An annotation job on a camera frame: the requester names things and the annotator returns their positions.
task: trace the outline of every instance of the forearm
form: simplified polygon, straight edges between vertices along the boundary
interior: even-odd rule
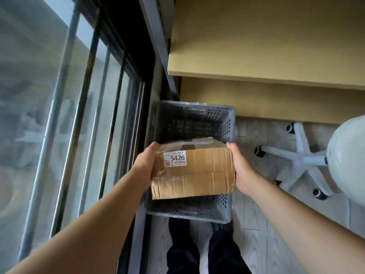
[[[113,273],[144,187],[131,170],[90,210],[10,273]]]
[[[258,176],[250,195],[308,273],[359,273],[365,240]]]

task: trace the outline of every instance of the white chair base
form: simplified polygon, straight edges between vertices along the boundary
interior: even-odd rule
[[[265,153],[270,153],[293,162],[293,167],[285,167],[277,176],[276,180],[281,181],[280,187],[289,191],[290,187],[303,175],[310,176],[317,184],[317,189],[313,190],[313,195],[321,200],[333,195],[333,191],[326,182],[325,177],[318,166],[327,166],[326,150],[312,153],[309,150],[307,137],[304,133],[303,124],[295,122],[286,128],[288,133],[294,133],[297,144],[297,151],[291,152],[270,146],[259,146],[255,149],[255,155],[263,157]]]

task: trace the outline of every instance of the gray wood floor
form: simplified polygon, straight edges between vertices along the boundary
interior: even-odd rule
[[[278,171],[290,164],[290,161],[272,155],[258,158],[253,155],[253,150],[258,145],[269,145],[295,151],[295,135],[285,131],[287,124],[289,122],[236,119],[235,138],[241,152],[259,173],[271,180],[275,179]],[[325,149],[336,128],[336,126],[306,124],[304,129],[313,151]],[[324,167],[322,172],[332,188],[336,189],[328,169]],[[304,176],[293,185],[290,193],[340,225],[365,237],[365,207],[349,200],[338,189],[331,198],[319,201],[312,196],[314,187],[314,183]],[[233,193],[232,218],[234,240],[253,274],[305,273],[256,203],[237,189]],[[190,235],[201,255],[200,272],[207,273],[207,246],[211,236],[209,223],[192,221]],[[168,218],[154,216],[151,226],[148,273],[167,272],[166,253],[171,245]]]

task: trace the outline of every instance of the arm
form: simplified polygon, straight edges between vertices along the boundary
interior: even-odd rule
[[[308,273],[363,273],[365,239],[256,173],[234,143],[236,185],[258,204]]]
[[[142,194],[151,186],[157,148],[152,143],[105,197],[8,273],[115,273]]]

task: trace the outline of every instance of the black shoe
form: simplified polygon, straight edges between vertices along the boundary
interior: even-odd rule
[[[190,239],[190,220],[170,217],[169,232],[173,243]]]
[[[231,222],[227,224],[210,222],[210,227],[213,233],[218,232],[220,230],[225,230],[233,237],[233,220],[231,220]]]

